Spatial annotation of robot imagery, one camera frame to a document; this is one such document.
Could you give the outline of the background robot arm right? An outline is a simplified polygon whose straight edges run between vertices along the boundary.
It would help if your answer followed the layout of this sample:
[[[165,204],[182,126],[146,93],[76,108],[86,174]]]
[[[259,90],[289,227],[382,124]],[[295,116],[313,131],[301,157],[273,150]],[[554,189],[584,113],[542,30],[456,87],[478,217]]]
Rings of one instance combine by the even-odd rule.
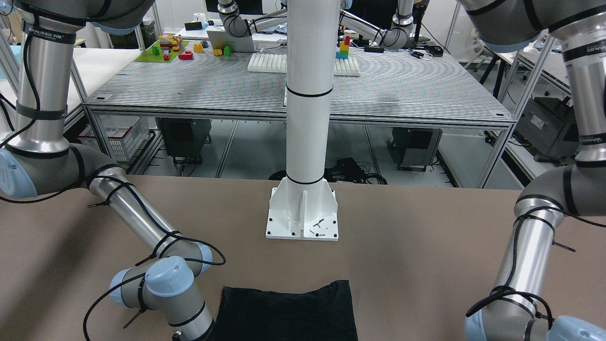
[[[408,41],[412,2],[394,4],[389,26],[348,12],[349,0],[286,0],[286,170],[270,197],[268,238],[336,241],[338,203],[324,178],[339,21],[381,47]],[[210,341],[356,341],[351,289],[336,280],[309,293],[224,287]]]

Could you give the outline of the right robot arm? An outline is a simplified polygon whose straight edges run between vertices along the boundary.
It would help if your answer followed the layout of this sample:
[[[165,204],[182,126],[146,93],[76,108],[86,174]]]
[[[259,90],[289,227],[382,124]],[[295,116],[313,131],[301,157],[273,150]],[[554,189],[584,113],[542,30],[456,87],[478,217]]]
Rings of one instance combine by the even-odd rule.
[[[106,154],[63,137],[76,33],[93,22],[113,33],[138,28],[151,0],[11,0],[26,35],[15,132],[1,141],[1,190],[34,203],[87,188],[152,248],[146,268],[123,270],[103,294],[117,304],[164,314],[174,341],[211,341],[215,327],[195,278],[214,265],[211,244],[175,230]]]

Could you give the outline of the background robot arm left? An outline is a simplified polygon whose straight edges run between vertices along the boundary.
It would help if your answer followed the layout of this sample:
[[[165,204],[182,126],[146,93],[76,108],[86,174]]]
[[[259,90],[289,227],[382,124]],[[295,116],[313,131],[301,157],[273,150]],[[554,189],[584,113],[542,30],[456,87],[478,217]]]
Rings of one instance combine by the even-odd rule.
[[[216,9],[223,28],[232,37],[249,37],[276,28],[288,19],[287,0],[219,0]]]

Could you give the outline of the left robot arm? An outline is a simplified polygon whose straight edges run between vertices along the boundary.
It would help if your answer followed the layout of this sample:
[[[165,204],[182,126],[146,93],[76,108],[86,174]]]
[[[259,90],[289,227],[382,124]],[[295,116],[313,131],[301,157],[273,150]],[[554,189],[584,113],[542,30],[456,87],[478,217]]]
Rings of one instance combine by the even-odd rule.
[[[468,341],[603,341],[605,330],[555,317],[540,296],[564,218],[605,215],[605,10],[603,0],[462,0],[494,52],[521,50],[547,30],[561,42],[579,147],[574,163],[533,179],[515,203],[513,231],[494,287],[465,315]]]

